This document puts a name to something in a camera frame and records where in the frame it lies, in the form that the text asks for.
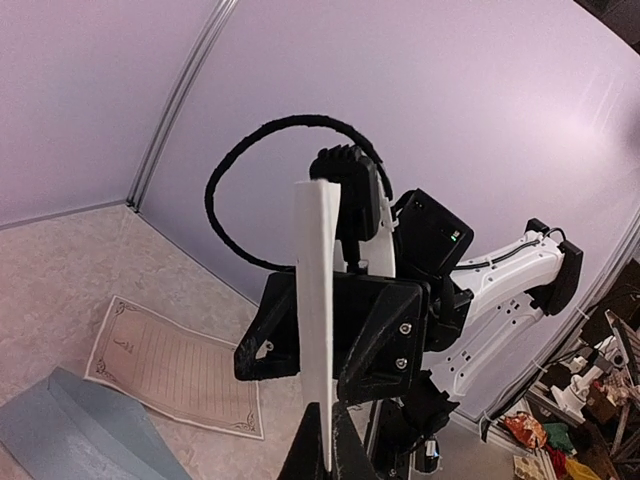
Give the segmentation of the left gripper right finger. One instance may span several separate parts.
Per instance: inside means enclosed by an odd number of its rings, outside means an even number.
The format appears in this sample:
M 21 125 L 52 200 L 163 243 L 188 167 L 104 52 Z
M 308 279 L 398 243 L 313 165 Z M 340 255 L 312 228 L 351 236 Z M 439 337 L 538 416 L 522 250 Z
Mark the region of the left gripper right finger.
M 332 470 L 331 478 L 366 480 L 375 478 L 375 470 L 367 457 L 346 406 L 332 406 Z

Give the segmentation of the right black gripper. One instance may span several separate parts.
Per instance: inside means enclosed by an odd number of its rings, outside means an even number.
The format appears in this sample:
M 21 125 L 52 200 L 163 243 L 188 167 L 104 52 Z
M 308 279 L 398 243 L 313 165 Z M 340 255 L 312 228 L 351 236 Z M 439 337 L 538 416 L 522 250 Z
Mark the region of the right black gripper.
M 333 277 L 333 374 L 348 406 L 402 397 L 423 377 L 422 356 L 461 333 L 470 292 L 435 283 L 337 273 Z M 296 376 L 301 347 L 294 272 L 268 276 L 257 313 L 234 352 L 239 381 Z

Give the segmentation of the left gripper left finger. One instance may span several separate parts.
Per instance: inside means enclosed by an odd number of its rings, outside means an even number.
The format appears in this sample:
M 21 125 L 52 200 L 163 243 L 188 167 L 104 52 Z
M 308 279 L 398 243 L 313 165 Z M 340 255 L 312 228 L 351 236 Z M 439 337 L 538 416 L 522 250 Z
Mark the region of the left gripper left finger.
M 282 480 L 328 478 L 324 464 L 320 421 L 319 403 L 309 403 L 282 466 Z

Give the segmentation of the beige lined letter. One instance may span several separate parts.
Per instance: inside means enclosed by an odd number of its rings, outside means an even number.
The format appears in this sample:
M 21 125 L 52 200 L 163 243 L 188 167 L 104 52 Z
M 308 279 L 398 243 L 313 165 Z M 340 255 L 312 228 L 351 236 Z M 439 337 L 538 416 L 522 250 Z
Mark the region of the beige lined letter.
M 333 260 L 341 187 L 324 179 L 294 189 L 297 318 L 303 399 L 319 407 L 323 464 L 332 469 Z
M 262 440 L 259 388 L 234 374 L 236 346 L 128 299 L 111 299 L 84 378 L 174 421 Z

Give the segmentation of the teal paper envelope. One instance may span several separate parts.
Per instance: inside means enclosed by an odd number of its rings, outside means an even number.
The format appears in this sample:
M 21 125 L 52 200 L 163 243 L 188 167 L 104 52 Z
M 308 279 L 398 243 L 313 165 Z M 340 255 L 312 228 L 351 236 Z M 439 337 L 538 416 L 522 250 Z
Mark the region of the teal paper envelope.
M 33 479 L 188 479 L 144 407 L 55 368 L 1 406 L 1 444 Z

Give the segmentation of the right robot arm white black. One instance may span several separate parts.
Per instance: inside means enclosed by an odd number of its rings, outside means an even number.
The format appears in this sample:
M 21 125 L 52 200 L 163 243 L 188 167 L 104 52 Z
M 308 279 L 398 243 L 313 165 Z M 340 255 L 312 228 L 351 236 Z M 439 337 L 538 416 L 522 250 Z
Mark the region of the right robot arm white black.
M 473 232 L 421 190 L 297 193 L 298 257 L 267 279 L 235 376 L 299 376 L 305 411 L 284 479 L 405 479 L 432 472 L 436 433 L 514 335 L 560 313 L 582 251 L 531 219 L 514 243 L 463 260 Z

